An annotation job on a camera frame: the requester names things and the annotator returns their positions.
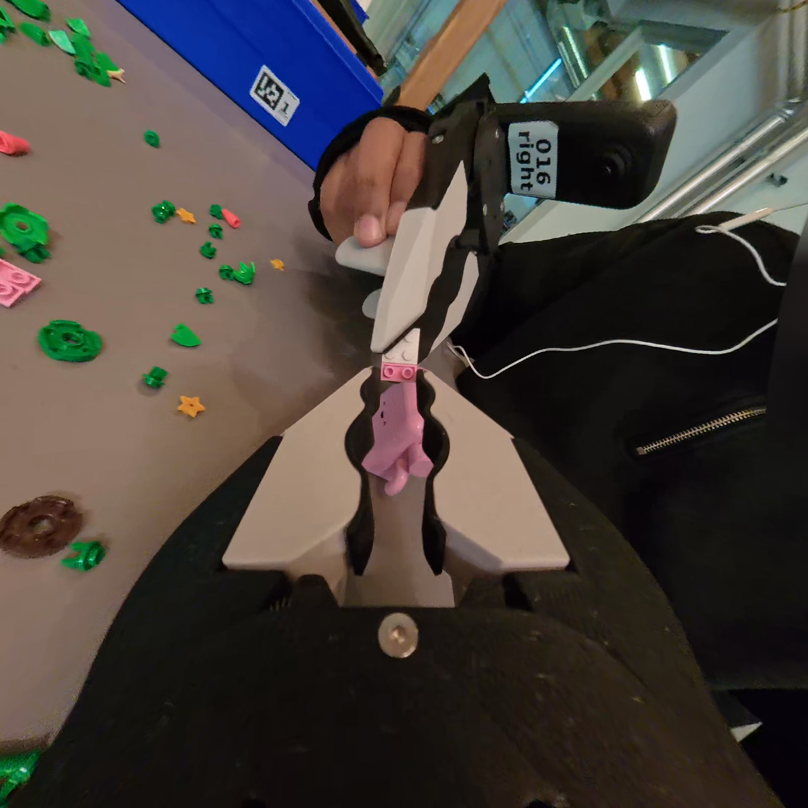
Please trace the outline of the person's right hand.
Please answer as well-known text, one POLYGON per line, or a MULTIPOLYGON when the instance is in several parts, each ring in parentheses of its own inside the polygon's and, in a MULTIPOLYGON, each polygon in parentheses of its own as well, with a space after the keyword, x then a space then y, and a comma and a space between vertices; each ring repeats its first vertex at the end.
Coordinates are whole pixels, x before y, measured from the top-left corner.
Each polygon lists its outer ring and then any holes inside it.
POLYGON ((408 132, 389 118, 367 124, 322 182, 320 211, 336 246, 354 237, 369 248, 396 235, 419 186, 426 145, 424 133, 408 132))

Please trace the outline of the pink toy brick body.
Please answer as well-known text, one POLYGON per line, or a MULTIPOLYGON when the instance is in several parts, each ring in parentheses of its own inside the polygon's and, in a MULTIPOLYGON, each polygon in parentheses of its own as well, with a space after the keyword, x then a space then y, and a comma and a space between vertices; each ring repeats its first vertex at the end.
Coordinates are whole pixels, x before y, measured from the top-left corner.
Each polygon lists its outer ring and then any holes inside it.
POLYGON ((389 497, 400 493, 409 478, 427 478, 433 470, 423 449, 424 426, 415 380, 393 383, 382 392, 372 417, 373 444, 362 467, 385 481, 389 497))

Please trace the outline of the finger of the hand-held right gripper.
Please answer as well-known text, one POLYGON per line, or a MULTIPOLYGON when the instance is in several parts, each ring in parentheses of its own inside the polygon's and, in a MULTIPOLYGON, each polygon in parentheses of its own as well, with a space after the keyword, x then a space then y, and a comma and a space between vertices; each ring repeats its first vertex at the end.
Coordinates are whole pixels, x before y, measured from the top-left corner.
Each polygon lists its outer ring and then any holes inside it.
POLYGON ((385 354, 426 313, 449 245, 465 229, 468 181, 460 163, 437 208, 407 210, 399 223, 372 330, 370 350, 385 354))
POLYGON ((419 329, 418 363, 429 357, 462 323, 480 280, 478 253, 450 240, 427 250, 419 329))

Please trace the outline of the wooden post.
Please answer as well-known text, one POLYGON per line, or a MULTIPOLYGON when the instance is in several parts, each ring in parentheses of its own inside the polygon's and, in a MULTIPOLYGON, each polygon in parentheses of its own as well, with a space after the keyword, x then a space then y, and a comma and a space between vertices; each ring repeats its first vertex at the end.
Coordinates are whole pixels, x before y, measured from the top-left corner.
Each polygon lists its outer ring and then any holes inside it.
POLYGON ((459 1, 419 55, 395 104, 426 110, 507 1, 459 1))

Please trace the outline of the small white studded plate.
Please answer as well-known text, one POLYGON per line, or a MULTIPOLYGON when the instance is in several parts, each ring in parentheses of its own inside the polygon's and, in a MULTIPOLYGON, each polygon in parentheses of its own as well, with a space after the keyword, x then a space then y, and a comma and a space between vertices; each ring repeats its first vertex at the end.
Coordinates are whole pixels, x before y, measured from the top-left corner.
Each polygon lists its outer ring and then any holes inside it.
POLYGON ((409 329, 399 340, 382 354, 381 366, 394 368, 416 368, 419 360, 420 329, 409 329))

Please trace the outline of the person's right forearm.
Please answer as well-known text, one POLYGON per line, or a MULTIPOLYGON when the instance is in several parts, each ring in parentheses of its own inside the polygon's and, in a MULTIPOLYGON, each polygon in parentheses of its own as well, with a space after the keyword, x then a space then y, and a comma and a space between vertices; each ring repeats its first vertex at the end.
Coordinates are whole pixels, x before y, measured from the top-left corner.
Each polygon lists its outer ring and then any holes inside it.
POLYGON ((426 136, 431 124, 431 117, 425 112, 408 106, 384 106, 359 116, 358 119, 347 125, 326 147, 315 171, 313 198, 308 203, 308 210, 315 228, 328 240, 330 240, 330 237, 323 224, 320 211, 320 190, 323 179, 338 157, 358 143, 364 128, 376 118, 389 118, 399 123, 408 132, 424 133, 426 136))

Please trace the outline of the brown round plate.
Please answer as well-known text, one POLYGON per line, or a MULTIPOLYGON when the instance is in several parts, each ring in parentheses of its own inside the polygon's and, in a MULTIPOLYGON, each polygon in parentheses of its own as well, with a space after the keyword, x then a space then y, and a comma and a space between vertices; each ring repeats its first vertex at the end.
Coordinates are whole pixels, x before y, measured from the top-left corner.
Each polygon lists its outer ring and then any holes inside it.
POLYGON ((1 519, 1 550, 21 559, 64 550, 81 531, 84 514, 73 500, 42 495, 10 508, 1 519))

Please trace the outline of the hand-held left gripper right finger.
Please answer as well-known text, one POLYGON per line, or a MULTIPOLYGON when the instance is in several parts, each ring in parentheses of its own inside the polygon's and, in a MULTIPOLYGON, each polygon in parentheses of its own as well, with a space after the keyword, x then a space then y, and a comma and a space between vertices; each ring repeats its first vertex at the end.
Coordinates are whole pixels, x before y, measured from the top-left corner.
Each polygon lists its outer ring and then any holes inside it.
POLYGON ((423 552, 454 602, 476 579, 565 570, 570 555, 512 435, 430 371, 419 373, 419 411, 432 462, 423 552))

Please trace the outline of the blue plastic bin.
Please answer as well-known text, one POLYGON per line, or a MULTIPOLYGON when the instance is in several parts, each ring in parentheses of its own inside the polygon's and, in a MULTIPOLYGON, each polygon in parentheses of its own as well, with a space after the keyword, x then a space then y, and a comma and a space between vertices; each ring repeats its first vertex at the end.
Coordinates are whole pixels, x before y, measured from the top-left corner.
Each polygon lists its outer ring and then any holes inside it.
POLYGON ((381 105, 371 71, 309 1, 121 1, 310 168, 381 105))

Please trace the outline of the metal air duct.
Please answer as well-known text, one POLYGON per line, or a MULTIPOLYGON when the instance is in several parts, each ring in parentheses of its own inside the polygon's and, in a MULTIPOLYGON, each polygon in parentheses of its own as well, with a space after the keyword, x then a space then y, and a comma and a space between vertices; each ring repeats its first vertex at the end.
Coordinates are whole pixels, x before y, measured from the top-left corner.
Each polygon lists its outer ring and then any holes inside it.
POLYGON ((727 31, 674 13, 672 2, 544 2, 566 99, 661 96, 727 31))

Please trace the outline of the pile of green leaf pieces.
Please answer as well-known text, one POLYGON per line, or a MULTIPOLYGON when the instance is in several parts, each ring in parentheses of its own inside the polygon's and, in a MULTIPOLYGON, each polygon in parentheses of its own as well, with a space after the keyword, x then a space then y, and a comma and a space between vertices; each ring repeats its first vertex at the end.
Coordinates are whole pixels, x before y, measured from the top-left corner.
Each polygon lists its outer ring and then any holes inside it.
POLYGON ((73 61, 75 73, 96 85, 126 84, 125 71, 99 50, 86 22, 56 19, 47 1, 1 1, 1 41, 19 33, 40 47, 54 46, 73 61))

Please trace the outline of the person's black jacket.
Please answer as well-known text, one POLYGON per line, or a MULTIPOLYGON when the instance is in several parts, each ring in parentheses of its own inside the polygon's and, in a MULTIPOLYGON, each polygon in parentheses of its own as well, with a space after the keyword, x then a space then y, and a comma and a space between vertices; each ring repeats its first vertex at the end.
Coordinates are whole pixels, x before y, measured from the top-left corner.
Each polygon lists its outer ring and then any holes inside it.
POLYGON ((724 689, 806 689, 806 457, 768 434, 799 238, 730 212, 509 242, 457 387, 628 540, 724 689))

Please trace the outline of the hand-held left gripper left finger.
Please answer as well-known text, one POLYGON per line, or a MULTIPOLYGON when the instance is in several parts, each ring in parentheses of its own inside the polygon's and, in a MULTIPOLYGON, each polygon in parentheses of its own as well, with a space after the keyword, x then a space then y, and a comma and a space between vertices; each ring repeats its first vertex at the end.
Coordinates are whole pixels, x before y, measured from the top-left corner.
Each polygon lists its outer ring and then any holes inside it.
POLYGON ((344 605, 349 579, 349 522, 361 477, 346 450, 350 425, 364 409, 358 372, 281 436, 277 450, 223 554, 231 571, 277 571, 290 580, 316 574, 344 605))

